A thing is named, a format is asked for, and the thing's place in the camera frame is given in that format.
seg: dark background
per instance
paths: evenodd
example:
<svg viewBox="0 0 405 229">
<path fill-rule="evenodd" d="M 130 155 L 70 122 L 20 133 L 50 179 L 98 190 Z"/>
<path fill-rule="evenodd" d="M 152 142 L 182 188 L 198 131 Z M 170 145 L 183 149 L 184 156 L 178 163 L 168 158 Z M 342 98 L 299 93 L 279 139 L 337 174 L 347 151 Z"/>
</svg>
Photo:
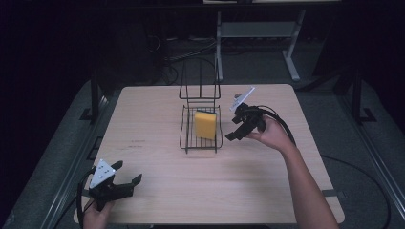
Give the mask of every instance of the dark background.
<svg viewBox="0 0 405 229">
<path fill-rule="evenodd" d="M 100 4 L 93 1 L 89 5 Z M 111 76 L 107 82 L 99 82 L 105 93 L 128 83 L 153 84 L 157 79 L 153 69 L 159 66 L 160 56 L 147 51 L 145 33 L 161 35 L 162 27 L 158 15 L 84 10 L 74 1 L 2 0 L 0 9 L 3 224 L 76 93 L 92 73 Z M 396 1 L 343 1 L 314 71 L 323 75 L 345 64 L 358 69 L 403 131 L 404 11 L 404 4 Z M 193 15 L 169 13 L 163 30 L 179 38 L 199 31 L 204 35 L 215 32 L 201 27 L 204 17 Z M 315 19 L 316 15 L 306 18 Z M 320 31 L 318 27 L 324 25 L 315 23 L 303 28 L 302 34 L 314 35 Z"/>
</svg>

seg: yellow object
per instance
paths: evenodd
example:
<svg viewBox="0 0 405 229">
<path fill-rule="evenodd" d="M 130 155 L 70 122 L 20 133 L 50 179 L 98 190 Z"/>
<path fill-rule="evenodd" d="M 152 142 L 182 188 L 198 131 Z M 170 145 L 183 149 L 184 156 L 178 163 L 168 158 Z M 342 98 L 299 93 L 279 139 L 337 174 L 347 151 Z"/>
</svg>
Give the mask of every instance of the yellow object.
<svg viewBox="0 0 405 229">
<path fill-rule="evenodd" d="M 217 114 L 196 111 L 194 115 L 196 136 L 214 140 L 217 128 Z"/>
</svg>

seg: floor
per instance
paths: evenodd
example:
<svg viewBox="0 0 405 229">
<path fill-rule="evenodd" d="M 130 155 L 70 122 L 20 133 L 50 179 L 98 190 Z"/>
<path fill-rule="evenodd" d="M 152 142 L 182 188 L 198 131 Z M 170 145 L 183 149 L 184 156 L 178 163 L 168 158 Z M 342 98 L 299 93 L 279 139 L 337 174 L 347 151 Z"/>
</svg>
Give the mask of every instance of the floor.
<svg viewBox="0 0 405 229">
<path fill-rule="evenodd" d="M 247 41 L 224 52 L 223 84 L 286 83 L 300 88 L 316 80 L 312 70 L 322 49 L 322 42 L 301 42 L 293 56 L 302 79 L 289 78 L 281 50 L 284 41 Z M 172 57 L 189 53 L 206 44 L 195 41 L 171 41 Z M 187 70 L 197 73 L 202 65 L 203 75 L 214 73 L 213 54 L 187 58 Z M 163 68 L 154 85 L 180 83 L 184 60 Z M 381 169 L 375 165 L 375 154 L 380 156 L 399 190 L 405 190 L 405 137 L 382 107 L 373 88 L 363 83 L 362 108 L 369 108 L 376 122 L 359 126 L 350 112 L 351 93 L 337 96 L 333 78 L 310 92 L 297 93 L 313 137 L 338 192 L 346 219 L 341 228 L 405 228 L 404 216 L 397 210 L 399 203 L 392 199 L 392 191 L 382 179 Z M 119 98 L 120 90 L 109 92 L 100 102 L 100 117 L 93 125 L 80 120 L 83 111 L 91 107 L 90 83 L 83 85 L 46 152 L 38 163 L 31 180 L 15 204 L 3 228 L 78 228 L 73 221 L 75 187 L 82 175 L 91 168 L 97 145 L 108 127 L 108 122 Z M 35 206 L 35 211 L 27 211 Z M 149 228 L 150 225 L 109 225 L 108 228 Z M 154 228 L 224 228 L 224 226 L 155 225 Z M 233 225 L 226 228 L 297 228 L 296 225 Z"/>
</svg>

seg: human hand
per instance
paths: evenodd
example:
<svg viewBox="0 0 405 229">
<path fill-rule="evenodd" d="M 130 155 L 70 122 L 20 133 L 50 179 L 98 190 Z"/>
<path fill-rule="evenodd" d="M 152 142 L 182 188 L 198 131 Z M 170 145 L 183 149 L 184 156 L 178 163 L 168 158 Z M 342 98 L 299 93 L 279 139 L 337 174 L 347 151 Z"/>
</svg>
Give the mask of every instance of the human hand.
<svg viewBox="0 0 405 229">
<path fill-rule="evenodd" d="M 97 203 L 91 198 L 84 209 L 83 228 L 84 229 L 104 229 L 107 226 L 107 219 L 110 216 L 113 201 L 105 204 L 101 211 L 97 210 Z"/>
<path fill-rule="evenodd" d="M 258 140 L 281 153 L 295 147 L 280 123 L 267 115 L 263 115 L 262 119 L 266 123 L 266 129 L 259 133 L 252 132 L 246 136 L 247 138 Z"/>
</svg>

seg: bare forearm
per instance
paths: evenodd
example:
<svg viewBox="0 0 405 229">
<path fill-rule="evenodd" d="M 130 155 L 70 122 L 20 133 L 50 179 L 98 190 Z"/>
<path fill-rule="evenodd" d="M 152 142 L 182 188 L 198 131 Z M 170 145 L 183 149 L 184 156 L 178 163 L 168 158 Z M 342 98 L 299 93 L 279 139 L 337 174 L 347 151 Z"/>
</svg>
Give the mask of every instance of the bare forearm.
<svg viewBox="0 0 405 229">
<path fill-rule="evenodd" d="M 336 219 L 296 147 L 282 151 L 295 217 L 301 228 L 338 228 Z"/>
</svg>

